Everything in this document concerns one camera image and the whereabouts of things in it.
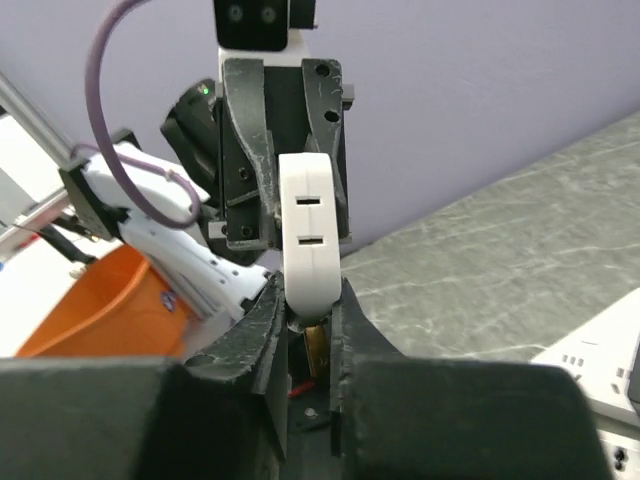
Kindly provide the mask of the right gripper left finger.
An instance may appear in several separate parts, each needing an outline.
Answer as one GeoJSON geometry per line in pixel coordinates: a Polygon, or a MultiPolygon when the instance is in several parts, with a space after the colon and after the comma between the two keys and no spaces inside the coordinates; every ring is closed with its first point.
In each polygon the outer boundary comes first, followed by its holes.
{"type": "Polygon", "coordinates": [[[275,479],[287,449],[283,278],[189,360],[8,359],[5,479],[275,479]]]}

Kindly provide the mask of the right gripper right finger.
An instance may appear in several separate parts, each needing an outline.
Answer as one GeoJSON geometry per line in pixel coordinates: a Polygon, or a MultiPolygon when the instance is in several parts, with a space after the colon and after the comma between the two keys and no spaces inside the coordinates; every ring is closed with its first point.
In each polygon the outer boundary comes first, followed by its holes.
{"type": "Polygon", "coordinates": [[[349,284],[332,312],[332,446],[345,479],[608,479],[587,401],[557,367],[413,358],[349,284]]]}

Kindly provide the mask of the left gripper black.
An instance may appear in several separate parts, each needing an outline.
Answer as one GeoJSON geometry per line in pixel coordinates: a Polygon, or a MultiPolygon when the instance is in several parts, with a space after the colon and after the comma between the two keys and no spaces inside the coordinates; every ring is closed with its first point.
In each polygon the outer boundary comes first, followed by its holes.
{"type": "Polygon", "coordinates": [[[160,131],[209,196],[198,227],[214,254],[256,260],[281,248],[281,154],[329,155],[338,238],[350,236],[344,113],[354,98],[332,59],[276,67],[230,58],[221,81],[185,91],[160,131]]]}

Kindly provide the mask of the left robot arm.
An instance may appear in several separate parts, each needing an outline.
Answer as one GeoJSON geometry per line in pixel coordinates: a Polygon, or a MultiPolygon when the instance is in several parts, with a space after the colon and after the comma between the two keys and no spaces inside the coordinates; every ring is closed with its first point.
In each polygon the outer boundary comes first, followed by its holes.
{"type": "Polygon", "coordinates": [[[161,131],[178,163],[115,143],[136,187],[181,227],[143,213],[94,154],[63,179],[80,217],[161,265],[197,311],[243,318],[267,283],[256,263],[282,255],[284,298],[301,327],[340,299],[349,237],[344,113],[353,102],[333,59],[294,66],[230,58],[189,88],[161,131]]]}

